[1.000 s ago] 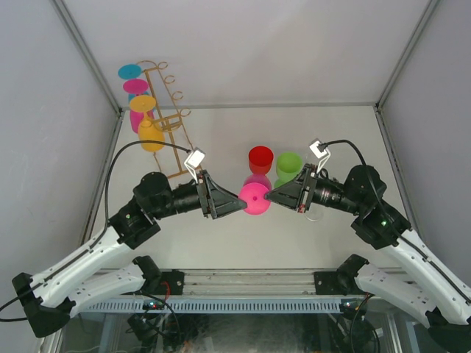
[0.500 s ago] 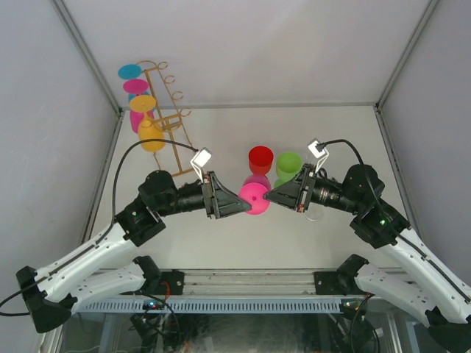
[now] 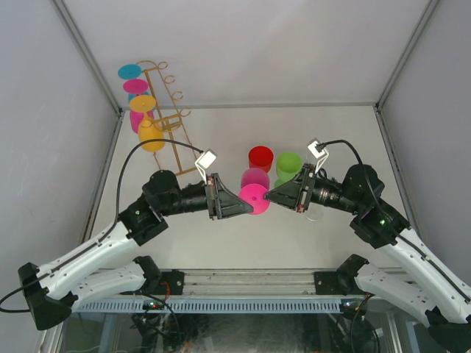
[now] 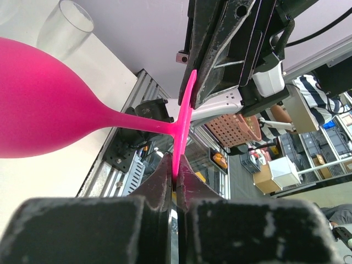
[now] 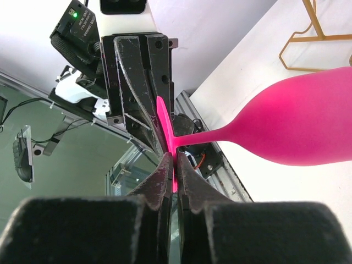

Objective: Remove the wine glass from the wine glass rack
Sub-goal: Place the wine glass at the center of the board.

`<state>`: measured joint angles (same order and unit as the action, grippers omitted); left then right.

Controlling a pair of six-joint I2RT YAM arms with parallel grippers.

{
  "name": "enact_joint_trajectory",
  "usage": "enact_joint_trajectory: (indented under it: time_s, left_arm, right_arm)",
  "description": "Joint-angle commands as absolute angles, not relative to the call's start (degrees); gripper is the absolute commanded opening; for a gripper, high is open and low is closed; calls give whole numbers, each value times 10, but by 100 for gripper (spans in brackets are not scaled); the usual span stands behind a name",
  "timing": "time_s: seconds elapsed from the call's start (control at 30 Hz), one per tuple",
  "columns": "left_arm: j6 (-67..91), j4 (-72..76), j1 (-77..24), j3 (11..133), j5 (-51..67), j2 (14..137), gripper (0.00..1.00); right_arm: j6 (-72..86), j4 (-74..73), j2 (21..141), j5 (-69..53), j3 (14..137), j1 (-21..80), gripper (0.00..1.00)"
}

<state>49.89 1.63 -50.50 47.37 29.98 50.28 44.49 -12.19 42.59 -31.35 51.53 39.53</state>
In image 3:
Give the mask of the clear wine glass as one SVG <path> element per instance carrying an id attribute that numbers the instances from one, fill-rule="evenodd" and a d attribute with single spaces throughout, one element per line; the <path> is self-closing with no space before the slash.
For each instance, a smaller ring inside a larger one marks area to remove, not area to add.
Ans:
<path id="1" fill-rule="evenodd" d="M 312 222 L 320 221 L 323 217 L 323 207 L 317 204 L 310 204 L 309 208 L 304 212 L 304 216 Z"/>

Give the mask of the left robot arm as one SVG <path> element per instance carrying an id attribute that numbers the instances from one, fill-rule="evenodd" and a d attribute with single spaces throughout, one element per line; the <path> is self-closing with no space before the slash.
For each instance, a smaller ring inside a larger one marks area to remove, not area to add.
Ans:
<path id="1" fill-rule="evenodd" d="M 18 275 L 36 328 L 55 327 L 82 306 L 109 296 L 158 291 L 162 273 L 150 256 L 138 256 L 114 270 L 98 270 L 168 229 L 166 217 L 199 211 L 221 220 L 249 214 L 253 207 L 229 191 L 218 174 L 180 188 L 173 172 L 157 171 L 142 187 L 141 196 L 107 229 L 50 263 L 21 266 Z"/>

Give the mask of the red plastic wine glass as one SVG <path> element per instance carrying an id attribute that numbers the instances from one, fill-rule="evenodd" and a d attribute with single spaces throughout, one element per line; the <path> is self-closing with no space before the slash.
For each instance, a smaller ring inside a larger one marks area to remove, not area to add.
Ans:
<path id="1" fill-rule="evenodd" d="M 248 154 L 249 167 L 259 168 L 269 173 L 274 159 L 273 151 L 266 146 L 255 146 Z"/>

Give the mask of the green plastic wine glass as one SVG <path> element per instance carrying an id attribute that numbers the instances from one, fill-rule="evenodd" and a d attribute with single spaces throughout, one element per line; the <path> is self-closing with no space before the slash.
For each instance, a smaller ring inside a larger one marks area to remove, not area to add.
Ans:
<path id="1" fill-rule="evenodd" d="M 302 168 L 302 158 L 294 152 L 283 152 L 277 158 L 276 174 L 277 180 L 274 186 L 277 188 L 283 183 L 293 179 Z"/>

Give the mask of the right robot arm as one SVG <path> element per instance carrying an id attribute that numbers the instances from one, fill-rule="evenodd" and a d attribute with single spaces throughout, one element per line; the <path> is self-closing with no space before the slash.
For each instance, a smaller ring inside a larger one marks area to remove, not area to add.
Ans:
<path id="1" fill-rule="evenodd" d="M 350 227 L 376 251 L 393 259 L 412 283 L 390 277 L 359 255 L 336 270 L 346 293 L 361 290 L 385 299 L 422 323 L 449 352 L 470 350 L 470 286 L 454 274 L 421 240 L 409 221 L 380 197 L 384 183 L 369 165 L 351 166 L 343 182 L 316 176 L 305 164 L 293 179 L 264 198 L 304 213 L 311 204 L 353 215 Z"/>

